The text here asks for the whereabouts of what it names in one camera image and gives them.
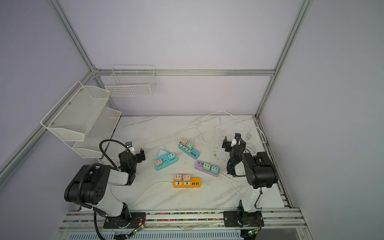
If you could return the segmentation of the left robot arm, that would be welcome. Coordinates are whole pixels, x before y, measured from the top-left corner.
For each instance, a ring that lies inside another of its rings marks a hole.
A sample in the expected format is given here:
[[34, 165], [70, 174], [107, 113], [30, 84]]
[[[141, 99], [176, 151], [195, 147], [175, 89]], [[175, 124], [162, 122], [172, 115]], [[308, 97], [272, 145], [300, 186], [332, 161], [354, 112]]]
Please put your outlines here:
[[[117, 166], [103, 148], [104, 143], [117, 143], [124, 148], [119, 153]], [[118, 200], [112, 193], [112, 186], [130, 186], [136, 178], [137, 164], [146, 160], [145, 151], [136, 152], [132, 143], [122, 143], [107, 139], [99, 143], [102, 155], [109, 165], [96, 163], [84, 165], [72, 179], [64, 192], [66, 202], [90, 209], [95, 214], [107, 218], [130, 220], [128, 205]]]

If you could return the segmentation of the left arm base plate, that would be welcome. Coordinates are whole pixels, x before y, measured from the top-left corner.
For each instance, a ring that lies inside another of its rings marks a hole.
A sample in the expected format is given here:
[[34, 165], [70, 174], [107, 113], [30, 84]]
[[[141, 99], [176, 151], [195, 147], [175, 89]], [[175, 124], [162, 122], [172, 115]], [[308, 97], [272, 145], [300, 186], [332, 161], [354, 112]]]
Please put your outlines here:
[[143, 225], [146, 220], [145, 212], [129, 213], [127, 216], [106, 217], [104, 229], [136, 229]]

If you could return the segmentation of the teal mountain-shaped power strip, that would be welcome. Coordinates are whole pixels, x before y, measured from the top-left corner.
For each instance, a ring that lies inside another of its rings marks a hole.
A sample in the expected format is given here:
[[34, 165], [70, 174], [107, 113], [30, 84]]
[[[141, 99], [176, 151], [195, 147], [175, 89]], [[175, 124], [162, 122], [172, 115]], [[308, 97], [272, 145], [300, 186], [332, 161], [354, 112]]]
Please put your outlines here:
[[168, 161], [168, 155], [169, 154], [172, 154], [172, 153], [169, 153], [169, 152], [167, 152], [167, 151], [165, 151], [165, 150], [160, 150], [159, 151], [159, 154], [158, 154], [158, 158], [157, 158], [157, 160], [158, 159], [161, 159], [162, 161], [163, 161], [163, 165], [161, 165], [160, 167], [157, 167], [156, 166], [156, 164], [155, 164], [155, 170], [156, 171], [160, 171], [160, 170], [162, 170], [162, 169], [164, 169], [164, 168], [167, 168], [167, 167], [169, 167], [169, 166], [171, 166], [172, 164], [174, 164], [174, 163], [177, 163], [178, 162], [178, 157], [175, 159], [175, 160], [173, 160], [173, 161]]

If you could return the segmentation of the mint charger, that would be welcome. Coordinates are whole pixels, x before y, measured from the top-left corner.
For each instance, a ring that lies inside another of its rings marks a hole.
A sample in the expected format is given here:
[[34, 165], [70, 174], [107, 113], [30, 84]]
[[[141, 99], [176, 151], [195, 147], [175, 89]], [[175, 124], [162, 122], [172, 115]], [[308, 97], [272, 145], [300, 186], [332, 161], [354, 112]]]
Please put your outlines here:
[[174, 153], [168, 155], [168, 161], [173, 161], [173, 160], [175, 160], [176, 158], [177, 158], [177, 157], [176, 157], [176, 155], [175, 155]]

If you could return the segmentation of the orange power strip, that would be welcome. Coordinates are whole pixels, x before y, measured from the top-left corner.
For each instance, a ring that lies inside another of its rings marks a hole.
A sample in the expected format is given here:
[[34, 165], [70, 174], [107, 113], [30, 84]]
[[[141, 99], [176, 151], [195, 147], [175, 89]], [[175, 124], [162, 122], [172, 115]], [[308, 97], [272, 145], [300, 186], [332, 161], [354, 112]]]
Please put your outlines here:
[[181, 182], [176, 182], [174, 180], [173, 187], [175, 189], [196, 189], [202, 186], [201, 178], [191, 178], [189, 182], [182, 180]]

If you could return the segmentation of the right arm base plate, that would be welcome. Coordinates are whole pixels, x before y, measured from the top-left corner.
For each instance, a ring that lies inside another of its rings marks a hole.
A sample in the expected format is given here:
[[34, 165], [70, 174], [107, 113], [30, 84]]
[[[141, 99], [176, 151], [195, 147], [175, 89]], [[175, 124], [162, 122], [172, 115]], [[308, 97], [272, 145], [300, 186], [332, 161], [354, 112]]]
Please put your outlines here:
[[237, 212], [237, 211], [224, 211], [224, 224], [225, 227], [263, 227], [264, 219], [261, 211], [253, 213]]

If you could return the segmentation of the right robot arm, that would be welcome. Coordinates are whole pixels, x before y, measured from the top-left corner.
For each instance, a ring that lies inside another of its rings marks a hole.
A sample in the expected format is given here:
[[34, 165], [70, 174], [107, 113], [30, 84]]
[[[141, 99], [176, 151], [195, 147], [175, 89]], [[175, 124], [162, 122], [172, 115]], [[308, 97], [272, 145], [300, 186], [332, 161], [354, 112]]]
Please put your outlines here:
[[224, 138], [222, 148], [230, 154], [227, 161], [227, 174], [235, 177], [245, 177], [246, 183], [252, 190], [245, 193], [245, 198], [239, 201], [237, 207], [238, 219], [249, 215], [261, 215], [261, 202], [267, 190], [277, 184], [279, 176], [277, 170], [266, 152], [252, 155], [246, 150], [246, 142], [240, 133], [236, 133], [233, 140]]

